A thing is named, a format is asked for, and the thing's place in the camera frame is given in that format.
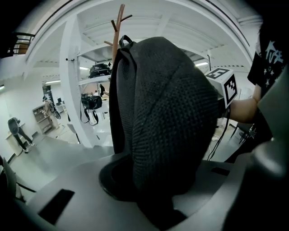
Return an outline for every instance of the wooden coat rack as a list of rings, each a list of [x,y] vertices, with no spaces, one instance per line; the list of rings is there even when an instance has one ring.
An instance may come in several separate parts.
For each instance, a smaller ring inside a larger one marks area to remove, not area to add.
[[[117,48],[118,48],[118,39],[119,39],[119,31],[121,29],[121,22],[132,17],[132,15],[128,15],[126,17],[122,17],[123,11],[125,9],[125,5],[121,4],[117,16],[117,24],[115,24],[114,20],[111,21],[113,29],[114,29],[114,37],[113,37],[113,43],[104,41],[104,43],[112,46],[112,63],[114,63],[115,57],[117,55]]]

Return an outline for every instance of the backpack handle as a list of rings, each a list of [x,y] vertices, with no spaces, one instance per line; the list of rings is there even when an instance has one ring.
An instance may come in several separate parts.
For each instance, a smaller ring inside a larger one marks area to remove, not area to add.
[[[128,41],[129,43],[132,42],[132,40],[127,35],[122,36],[120,41],[118,42],[119,45],[121,46],[121,48],[123,48],[125,46],[125,44],[123,42],[124,40]]]

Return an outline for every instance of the person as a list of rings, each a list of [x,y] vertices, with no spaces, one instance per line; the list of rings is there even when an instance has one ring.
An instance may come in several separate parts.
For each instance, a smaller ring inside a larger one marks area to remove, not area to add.
[[[35,144],[32,142],[32,140],[24,133],[23,129],[21,128],[20,124],[20,120],[18,120],[16,117],[11,118],[10,120],[8,120],[8,126],[9,129],[12,133],[12,135],[15,137],[15,139],[17,140],[17,142],[19,143],[19,145],[23,148],[25,153],[29,152],[29,149],[27,147],[25,147],[25,145],[23,144],[23,142],[21,141],[20,137],[18,134],[22,135],[31,146],[35,146]]]
[[[50,117],[50,119],[52,121],[52,124],[53,124],[53,127],[55,129],[58,129],[59,128],[58,121],[57,121],[54,113],[51,111],[52,101],[47,99],[46,96],[43,96],[42,101],[45,102],[45,104],[44,104],[44,113],[45,113],[45,115]]]
[[[107,96],[109,96],[109,92],[107,92],[104,88],[104,86],[102,84],[100,84],[100,89],[101,89],[101,93],[100,96],[102,97],[103,94],[106,94]]]
[[[94,94],[93,94],[94,96],[99,96],[99,94],[98,94],[98,92],[97,92],[97,90],[95,90],[95,92],[94,92]]]
[[[257,104],[278,81],[279,75],[288,63],[288,42],[287,37],[282,34],[284,28],[280,23],[285,22],[286,14],[280,11],[281,8],[274,10],[270,7],[270,10],[267,8],[265,11],[260,9],[263,24],[259,31],[252,67],[247,77],[255,85],[255,90],[252,98],[233,101],[230,113],[230,119],[254,125],[249,131],[247,140],[226,162],[234,163],[238,155],[251,152],[257,145],[272,138],[270,128]]]

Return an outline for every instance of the black t-shirt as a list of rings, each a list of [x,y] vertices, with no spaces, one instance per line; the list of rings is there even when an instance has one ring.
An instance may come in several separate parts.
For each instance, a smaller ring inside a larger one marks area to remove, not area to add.
[[[259,40],[256,45],[256,53],[248,75],[248,80],[261,87],[261,98],[268,92],[288,63],[286,56],[286,43],[280,35],[280,30],[274,27],[262,26]],[[255,142],[254,146],[272,138],[269,126],[258,110],[249,138]]]

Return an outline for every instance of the white pillar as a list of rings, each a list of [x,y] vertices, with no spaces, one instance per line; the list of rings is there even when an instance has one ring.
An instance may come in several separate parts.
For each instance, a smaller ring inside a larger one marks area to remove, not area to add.
[[[87,148],[92,148],[98,144],[97,137],[93,134],[93,127],[80,121],[80,110],[82,111],[82,120],[84,122],[87,121],[80,103],[81,92],[78,78],[79,64],[77,61],[80,47],[81,28],[79,28],[79,19],[77,16],[71,16],[66,22],[60,48],[59,71],[61,89],[67,112],[81,143]]]

